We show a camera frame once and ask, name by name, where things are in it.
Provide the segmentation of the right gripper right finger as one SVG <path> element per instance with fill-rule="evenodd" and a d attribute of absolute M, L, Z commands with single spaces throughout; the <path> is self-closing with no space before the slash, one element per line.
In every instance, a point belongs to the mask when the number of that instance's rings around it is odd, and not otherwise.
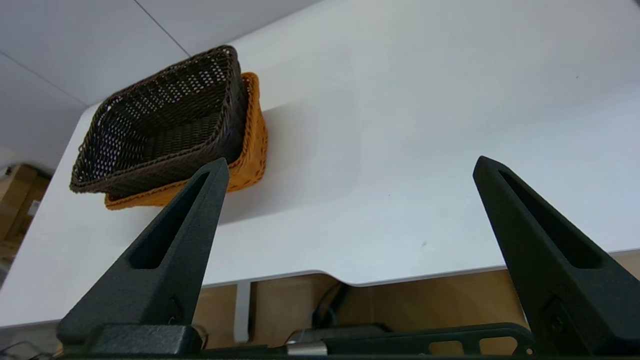
<path fill-rule="evenodd" d="M 535 353 L 637 357 L 639 280 L 505 164 L 480 156 L 472 176 Z"/>

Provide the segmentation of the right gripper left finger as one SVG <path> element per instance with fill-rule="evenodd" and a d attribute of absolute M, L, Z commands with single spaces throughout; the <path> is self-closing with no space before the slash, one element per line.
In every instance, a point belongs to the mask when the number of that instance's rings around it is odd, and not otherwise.
<path fill-rule="evenodd" d="M 100 326 L 190 325 L 229 182 L 224 158 L 202 166 L 58 323 L 64 346 Z"/>

